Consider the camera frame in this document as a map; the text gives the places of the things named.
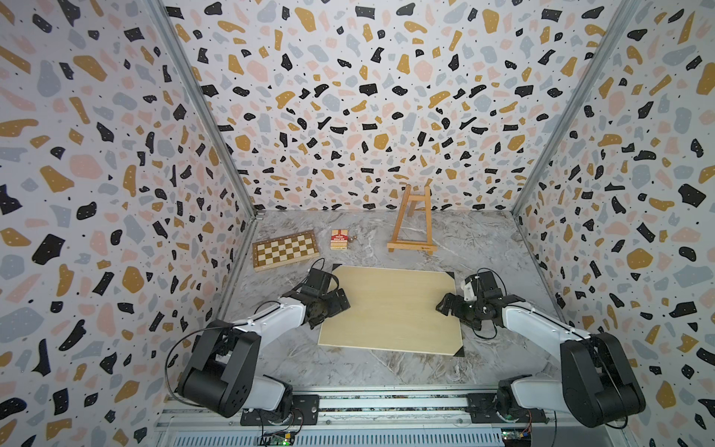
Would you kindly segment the light wooden canvas board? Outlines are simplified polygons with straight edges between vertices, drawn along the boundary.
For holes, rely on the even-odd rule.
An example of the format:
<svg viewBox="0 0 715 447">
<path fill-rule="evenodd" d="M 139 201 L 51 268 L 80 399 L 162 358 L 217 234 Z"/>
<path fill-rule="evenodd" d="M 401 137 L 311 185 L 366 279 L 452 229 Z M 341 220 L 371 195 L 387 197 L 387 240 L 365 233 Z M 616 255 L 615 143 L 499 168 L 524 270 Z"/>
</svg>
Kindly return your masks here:
<svg viewBox="0 0 715 447">
<path fill-rule="evenodd" d="M 321 324 L 320 346 L 449 357 L 463 349 L 458 318 L 437 311 L 455 292 L 450 273 L 338 266 L 333 274 L 350 309 Z"/>
</svg>

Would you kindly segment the wooden tabletop easel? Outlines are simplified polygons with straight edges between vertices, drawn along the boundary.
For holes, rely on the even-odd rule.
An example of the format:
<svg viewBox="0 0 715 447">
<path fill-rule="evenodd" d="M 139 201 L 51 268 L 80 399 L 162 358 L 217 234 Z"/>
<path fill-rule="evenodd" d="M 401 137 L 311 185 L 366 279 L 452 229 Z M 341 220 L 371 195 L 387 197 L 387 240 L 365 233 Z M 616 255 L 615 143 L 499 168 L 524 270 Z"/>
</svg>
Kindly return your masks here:
<svg viewBox="0 0 715 447">
<path fill-rule="evenodd" d="M 438 246 L 433 240 L 432 194 L 427 184 L 421 187 L 412 187 L 409 184 L 404 189 L 398 217 L 392 233 L 392 238 L 387 242 L 387 250 L 394 251 L 422 251 L 434 254 Z M 417 225 L 418 219 L 423 220 L 425 235 L 420 240 L 404 238 L 406 229 L 404 224 Z"/>
</svg>

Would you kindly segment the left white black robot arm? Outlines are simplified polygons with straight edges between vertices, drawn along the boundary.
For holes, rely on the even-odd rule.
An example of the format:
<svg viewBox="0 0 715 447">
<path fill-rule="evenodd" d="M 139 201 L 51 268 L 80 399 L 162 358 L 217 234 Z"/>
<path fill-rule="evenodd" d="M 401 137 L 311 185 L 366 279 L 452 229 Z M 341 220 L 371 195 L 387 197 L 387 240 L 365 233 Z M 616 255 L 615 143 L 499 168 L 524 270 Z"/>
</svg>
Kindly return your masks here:
<svg viewBox="0 0 715 447">
<path fill-rule="evenodd" d="M 293 413 L 292 386 L 256 370 L 264 348 L 301 326 L 314 329 L 350 309 L 339 279 L 311 268 L 286 294 L 266 302 L 252 316 L 233 322 L 214 320 L 194 331 L 191 358 L 178 385 L 176 400 L 229 418 L 240 411 L 281 422 Z"/>
</svg>

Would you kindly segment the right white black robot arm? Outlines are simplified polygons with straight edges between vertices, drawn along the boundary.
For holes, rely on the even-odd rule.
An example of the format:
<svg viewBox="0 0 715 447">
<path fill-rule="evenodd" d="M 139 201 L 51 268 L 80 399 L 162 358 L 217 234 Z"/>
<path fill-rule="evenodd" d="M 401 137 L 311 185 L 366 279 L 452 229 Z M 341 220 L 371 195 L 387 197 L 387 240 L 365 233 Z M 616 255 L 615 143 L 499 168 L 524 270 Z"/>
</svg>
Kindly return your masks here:
<svg viewBox="0 0 715 447">
<path fill-rule="evenodd" d="M 495 411 L 504 419 L 541 410 L 569 413 L 586 428 L 623 429 L 646 409 L 644 393 L 620 341 L 610 333 L 574 328 L 508 294 L 501 277 L 482 268 L 462 283 L 461 294 L 445 294 L 436 309 L 473 332 L 489 321 L 496 330 L 517 333 L 558 361 L 560 378 L 516 376 L 500 382 Z"/>
</svg>

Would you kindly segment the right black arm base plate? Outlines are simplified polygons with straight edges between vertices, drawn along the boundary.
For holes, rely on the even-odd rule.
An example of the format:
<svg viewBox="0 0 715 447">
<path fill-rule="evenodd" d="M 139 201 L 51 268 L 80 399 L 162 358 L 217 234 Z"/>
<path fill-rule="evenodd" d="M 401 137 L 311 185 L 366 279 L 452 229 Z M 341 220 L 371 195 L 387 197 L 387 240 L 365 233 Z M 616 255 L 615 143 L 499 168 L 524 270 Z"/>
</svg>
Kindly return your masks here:
<svg viewBox="0 0 715 447">
<path fill-rule="evenodd" d="M 549 422 L 549 417 L 543 410 L 519 406 L 506 389 L 467 394 L 467 412 L 473 424 Z"/>
</svg>

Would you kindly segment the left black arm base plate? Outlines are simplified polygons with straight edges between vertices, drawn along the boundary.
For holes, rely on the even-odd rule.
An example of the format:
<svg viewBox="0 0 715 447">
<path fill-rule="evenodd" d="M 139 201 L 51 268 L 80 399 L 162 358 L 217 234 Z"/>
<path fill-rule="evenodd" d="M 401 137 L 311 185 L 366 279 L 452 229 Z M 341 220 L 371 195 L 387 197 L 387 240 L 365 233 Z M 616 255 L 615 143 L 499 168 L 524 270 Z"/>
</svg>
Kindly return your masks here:
<svg viewBox="0 0 715 447">
<path fill-rule="evenodd" d="M 288 400 L 283 400 L 277 410 L 243 410 L 240 425 L 257 428 L 316 426 L 319 409 L 318 394 L 293 395 Z"/>
</svg>

